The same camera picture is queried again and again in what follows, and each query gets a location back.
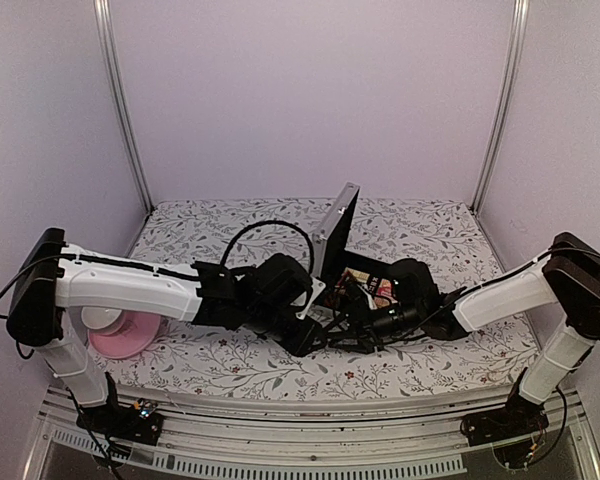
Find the aluminium poker case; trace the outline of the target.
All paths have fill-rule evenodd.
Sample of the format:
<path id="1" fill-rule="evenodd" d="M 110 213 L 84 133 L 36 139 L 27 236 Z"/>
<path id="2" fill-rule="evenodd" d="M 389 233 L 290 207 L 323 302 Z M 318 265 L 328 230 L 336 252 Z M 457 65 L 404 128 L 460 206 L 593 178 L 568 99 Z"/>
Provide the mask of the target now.
<path id="1" fill-rule="evenodd" d="M 312 276 L 325 284 L 316 304 L 331 314 L 332 321 L 351 303 L 338 286 L 343 275 L 355 270 L 378 280 L 389 279 L 389 263 L 347 249 L 359 190 L 359 185 L 346 183 L 311 234 L 315 253 Z"/>

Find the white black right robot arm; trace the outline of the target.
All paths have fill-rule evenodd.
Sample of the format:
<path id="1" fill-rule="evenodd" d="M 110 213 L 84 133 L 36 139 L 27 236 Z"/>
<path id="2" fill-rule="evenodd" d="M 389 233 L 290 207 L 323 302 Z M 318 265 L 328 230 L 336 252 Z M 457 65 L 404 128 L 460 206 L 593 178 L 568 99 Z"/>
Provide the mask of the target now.
<path id="1" fill-rule="evenodd" d="M 384 274 L 393 303 L 373 309 L 360 286 L 348 287 L 347 305 L 334 320 L 333 347 L 371 353 L 412 339 L 416 331 L 444 341 L 462 339 L 492 323 L 551 308 L 561 319 L 534 362 L 520 375 L 497 427 L 517 436 L 532 424 L 561 381 L 600 343 L 600 253 L 569 232 L 550 247 L 499 277 L 443 294 L 429 267 L 414 259 L 395 262 Z"/>

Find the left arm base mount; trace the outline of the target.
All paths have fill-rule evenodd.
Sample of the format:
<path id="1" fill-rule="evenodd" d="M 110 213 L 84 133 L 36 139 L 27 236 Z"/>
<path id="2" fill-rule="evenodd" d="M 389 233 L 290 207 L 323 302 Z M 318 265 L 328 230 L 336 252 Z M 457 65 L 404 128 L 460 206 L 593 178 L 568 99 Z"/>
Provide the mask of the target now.
<path id="1" fill-rule="evenodd" d="M 156 402 L 140 398 L 131 405 L 123 405 L 119 402 L 115 386 L 109 386 L 103 405 L 86 407 L 78 404 L 77 425 L 102 434 L 107 440 L 156 446 L 163 423 L 164 416 L 158 412 Z"/>

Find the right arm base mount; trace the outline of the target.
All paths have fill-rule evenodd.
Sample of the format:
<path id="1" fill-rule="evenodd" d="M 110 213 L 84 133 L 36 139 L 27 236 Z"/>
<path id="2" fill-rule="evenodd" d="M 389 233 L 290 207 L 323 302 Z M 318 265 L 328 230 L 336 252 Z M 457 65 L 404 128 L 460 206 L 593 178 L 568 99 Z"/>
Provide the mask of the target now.
<path id="1" fill-rule="evenodd" d="M 460 433 L 470 446 L 503 441 L 545 430 L 549 421 L 544 404 L 535 404 L 520 394 L 519 377 L 502 407 L 467 414 L 462 417 Z"/>

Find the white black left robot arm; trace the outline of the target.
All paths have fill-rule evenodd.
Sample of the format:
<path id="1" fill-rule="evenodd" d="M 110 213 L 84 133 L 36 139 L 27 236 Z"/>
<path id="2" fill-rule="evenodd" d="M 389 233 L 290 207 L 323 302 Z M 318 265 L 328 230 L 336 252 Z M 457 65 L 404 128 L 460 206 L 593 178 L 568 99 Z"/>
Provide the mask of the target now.
<path id="1" fill-rule="evenodd" d="M 304 357 L 326 344 L 308 311 L 323 283 L 294 258 L 275 254 L 257 267 L 229 269 L 224 261 L 168 265 L 85 250 L 65 232 L 43 232 L 14 277 L 0 291 L 0 319 L 10 337 L 40 354 L 77 403 L 108 434 L 128 426 L 115 388 L 77 339 L 66 312 L 90 307 L 156 314 L 194 325 L 245 328 Z"/>

